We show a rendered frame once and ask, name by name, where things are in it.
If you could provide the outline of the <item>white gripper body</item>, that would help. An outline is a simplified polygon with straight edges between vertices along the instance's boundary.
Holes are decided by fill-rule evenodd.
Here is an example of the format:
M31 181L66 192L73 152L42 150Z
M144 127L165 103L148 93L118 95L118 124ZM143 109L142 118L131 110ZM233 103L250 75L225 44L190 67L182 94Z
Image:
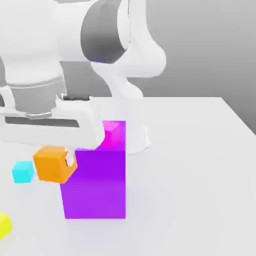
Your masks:
M57 99L51 117L43 119L30 119L15 109L0 107L1 142L95 149L104 138L104 126L92 100Z

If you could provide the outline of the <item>small orange cube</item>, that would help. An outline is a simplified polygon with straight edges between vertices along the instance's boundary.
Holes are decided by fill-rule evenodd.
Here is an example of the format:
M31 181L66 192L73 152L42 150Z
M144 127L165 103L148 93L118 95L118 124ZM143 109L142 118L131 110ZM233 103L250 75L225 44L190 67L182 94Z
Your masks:
M46 145L33 155L33 161L40 181L64 184L77 169L77 160L67 164L68 152L63 146Z

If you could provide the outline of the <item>small cyan cube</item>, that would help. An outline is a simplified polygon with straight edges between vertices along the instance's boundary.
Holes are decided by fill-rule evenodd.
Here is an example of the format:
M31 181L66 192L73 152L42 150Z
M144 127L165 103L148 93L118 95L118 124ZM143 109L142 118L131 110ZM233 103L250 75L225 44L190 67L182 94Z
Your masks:
M32 161L17 161L12 168L12 177L16 184L30 183L35 175Z

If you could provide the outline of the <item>small yellow cube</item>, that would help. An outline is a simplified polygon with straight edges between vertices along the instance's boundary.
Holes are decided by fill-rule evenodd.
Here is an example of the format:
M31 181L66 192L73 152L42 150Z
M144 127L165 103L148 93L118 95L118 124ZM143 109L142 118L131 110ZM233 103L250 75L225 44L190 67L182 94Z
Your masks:
M0 240L12 231L11 219L8 215L0 212Z

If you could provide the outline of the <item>large purple box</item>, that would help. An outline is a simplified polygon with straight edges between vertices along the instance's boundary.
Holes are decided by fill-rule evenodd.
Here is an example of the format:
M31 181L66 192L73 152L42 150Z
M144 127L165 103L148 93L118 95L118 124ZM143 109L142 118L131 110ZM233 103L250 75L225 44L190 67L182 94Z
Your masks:
M105 120L103 126L103 142L76 149L77 169L60 186L66 219L126 218L126 122Z

